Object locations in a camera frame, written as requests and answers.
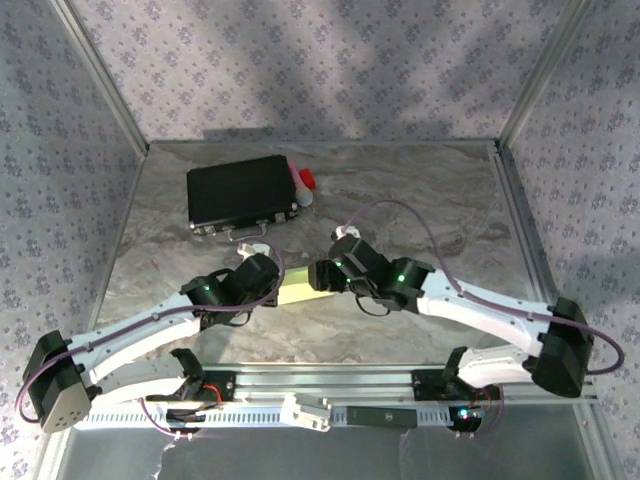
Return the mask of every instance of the red cap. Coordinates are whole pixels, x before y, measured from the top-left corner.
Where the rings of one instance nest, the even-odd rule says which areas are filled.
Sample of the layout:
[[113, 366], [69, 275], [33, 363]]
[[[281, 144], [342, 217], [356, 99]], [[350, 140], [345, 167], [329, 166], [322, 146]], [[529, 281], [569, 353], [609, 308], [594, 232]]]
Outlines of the red cap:
[[304, 183], [309, 190], [313, 190], [314, 188], [316, 188], [316, 181], [313, 179], [311, 170], [309, 170], [308, 168], [304, 168], [300, 170], [299, 173], [300, 178], [302, 179], [302, 183]]

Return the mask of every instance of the yellow block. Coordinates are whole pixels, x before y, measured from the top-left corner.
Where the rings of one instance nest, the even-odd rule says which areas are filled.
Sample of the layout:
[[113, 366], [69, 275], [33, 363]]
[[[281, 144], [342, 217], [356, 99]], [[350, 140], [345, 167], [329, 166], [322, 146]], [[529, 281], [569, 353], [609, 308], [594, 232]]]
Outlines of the yellow block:
[[329, 297], [335, 292], [317, 292], [309, 285], [307, 267], [291, 268], [284, 272], [284, 282], [278, 292], [278, 305]]

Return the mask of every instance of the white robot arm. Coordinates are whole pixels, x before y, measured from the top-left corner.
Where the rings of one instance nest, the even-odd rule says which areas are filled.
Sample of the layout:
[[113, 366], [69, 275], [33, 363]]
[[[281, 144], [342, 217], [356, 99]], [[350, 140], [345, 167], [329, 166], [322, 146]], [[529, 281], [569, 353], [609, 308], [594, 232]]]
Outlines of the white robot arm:
[[[23, 390], [28, 391], [43, 430], [52, 433], [68, 428], [88, 414], [92, 404], [142, 397], [232, 401], [233, 372], [207, 377], [189, 350], [131, 362], [213, 325], [239, 326], [232, 322], [239, 313], [261, 304], [265, 296], [275, 297], [283, 272], [279, 275], [278, 266], [264, 255], [268, 250], [254, 246], [240, 253], [245, 260], [235, 271], [196, 277], [179, 293], [134, 317], [68, 341], [58, 331], [42, 337], [24, 373]], [[353, 228], [336, 236], [329, 260], [309, 267], [309, 282], [316, 290], [371, 297], [390, 311], [408, 310], [463, 323], [507, 343], [481, 350], [454, 349], [437, 377], [419, 387], [420, 382], [413, 384], [416, 400], [473, 399], [486, 386], [513, 382], [534, 382], [564, 397], [580, 395], [593, 338], [575, 328], [540, 320], [540, 316], [555, 315], [586, 323], [574, 302], [560, 299], [549, 307], [458, 282], [463, 292], [505, 309], [480, 305], [453, 289], [445, 272], [410, 258], [388, 261]], [[531, 315], [516, 315], [509, 308]], [[207, 385], [215, 388], [206, 389]]]

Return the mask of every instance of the patterned wallpaper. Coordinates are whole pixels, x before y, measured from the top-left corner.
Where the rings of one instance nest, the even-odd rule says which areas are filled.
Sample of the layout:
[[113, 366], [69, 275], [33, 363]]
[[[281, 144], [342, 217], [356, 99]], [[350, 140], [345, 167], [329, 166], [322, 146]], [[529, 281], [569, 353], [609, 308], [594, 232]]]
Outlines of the patterned wallpaper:
[[495, 138], [564, 0], [74, 0], [147, 141]]
[[13, 402], [34, 343], [83, 329], [137, 165], [45, 0], [0, 2], [0, 478], [38, 429]]
[[558, 288], [628, 354], [597, 386], [640, 479], [640, 5], [596, 3], [512, 150]]

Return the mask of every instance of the marble tabletop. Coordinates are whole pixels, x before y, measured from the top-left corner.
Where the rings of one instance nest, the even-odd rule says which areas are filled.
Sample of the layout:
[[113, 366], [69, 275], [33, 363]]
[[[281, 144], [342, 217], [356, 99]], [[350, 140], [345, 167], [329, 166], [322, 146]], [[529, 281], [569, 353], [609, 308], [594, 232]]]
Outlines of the marble tabletop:
[[[235, 268], [241, 258], [226, 235], [193, 236], [185, 174], [192, 168], [284, 154], [316, 179], [314, 202], [267, 237], [287, 267], [325, 258], [331, 231], [361, 205], [391, 197], [412, 204], [437, 235], [461, 280], [526, 298], [528, 276], [485, 144], [152, 145], [144, 165], [98, 325], [167, 298], [192, 277]], [[437, 265], [411, 214], [396, 205], [369, 211], [360, 232], [388, 258]], [[374, 318], [351, 295], [259, 308], [242, 328], [218, 326], [159, 349], [188, 346], [203, 364], [218, 362], [443, 363], [457, 346], [495, 339], [435, 317], [407, 312]]]

